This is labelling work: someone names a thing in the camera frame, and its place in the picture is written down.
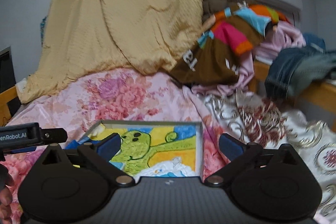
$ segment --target jeans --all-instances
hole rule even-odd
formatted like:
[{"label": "jeans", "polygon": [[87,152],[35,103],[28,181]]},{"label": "jeans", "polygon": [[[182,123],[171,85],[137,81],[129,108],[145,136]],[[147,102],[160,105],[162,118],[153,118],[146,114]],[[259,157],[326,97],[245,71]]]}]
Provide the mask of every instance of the jeans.
[{"label": "jeans", "polygon": [[336,69],[336,51],[322,53],[314,47],[285,48],[273,61],[265,80],[267,96],[286,99],[297,96],[313,80]]}]

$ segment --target gray ribbed surface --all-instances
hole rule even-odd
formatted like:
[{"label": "gray ribbed surface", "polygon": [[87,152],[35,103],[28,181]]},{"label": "gray ribbed surface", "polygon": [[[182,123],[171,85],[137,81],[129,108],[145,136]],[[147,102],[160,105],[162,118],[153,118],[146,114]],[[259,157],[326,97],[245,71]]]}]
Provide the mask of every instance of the gray ribbed surface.
[{"label": "gray ribbed surface", "polygon": [[[95,216],[77,223],[270,224],[246,215],[222,189],[204,186],[199,178],[142,178],[135,187],[117,190]],[[305,220],[296,224],[314,223]]]}]

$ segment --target metal screw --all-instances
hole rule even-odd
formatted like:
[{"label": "metal screw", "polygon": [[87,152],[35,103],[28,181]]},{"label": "metal screw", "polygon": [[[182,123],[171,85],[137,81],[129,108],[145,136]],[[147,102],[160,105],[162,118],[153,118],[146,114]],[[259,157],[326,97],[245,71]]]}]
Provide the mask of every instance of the metal screw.
[{"label": "metal screw", "polygon": [[224,181],[224,179],[221,176],[210,176],[207,178],[207,181],[213,185],[218,185]]},{"label": "metal screw", "polygon": [[115,181],[121,185],[127,185],[132,183],[133,178],[130,176],[119,176],[115,179]]}]

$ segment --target yellow blanket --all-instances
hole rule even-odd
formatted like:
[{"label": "yellow blanket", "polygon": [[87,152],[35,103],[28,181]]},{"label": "yellow blanket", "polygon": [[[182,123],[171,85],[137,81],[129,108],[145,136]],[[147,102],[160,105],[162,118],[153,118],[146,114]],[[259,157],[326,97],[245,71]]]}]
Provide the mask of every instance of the yellow blanket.
[{"label": "yellow blanket", "polygon": [[202,0],[52,0],[38,70],[22,103],[57,94],[89,73],[171,70],[197,39]]}]

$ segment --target floral bedsheet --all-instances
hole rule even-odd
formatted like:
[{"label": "floral bedsheet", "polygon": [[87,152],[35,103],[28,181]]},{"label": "floral bedsheet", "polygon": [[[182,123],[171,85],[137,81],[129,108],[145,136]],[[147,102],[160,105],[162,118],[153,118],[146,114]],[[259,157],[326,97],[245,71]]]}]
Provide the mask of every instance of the floral bedsheet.
[{"label": "floral bedsheet", "polygon": [[[204,130],[203,179],[229,160],[216,147],[224,129],[187,87],[179,89],[164,73],[142,76],[131,69],[115,69],[87,75],[56,96],[42,96],[20,112],[8,125],[38,122],[41,128],[64,128],[68,140],[79,140],[96,120],[202,121]],[[35,152],[6,156],[3,164],[13,176],[11,187],[13,223],[20,223],[22,209],[17,190],[41,155]]]}]

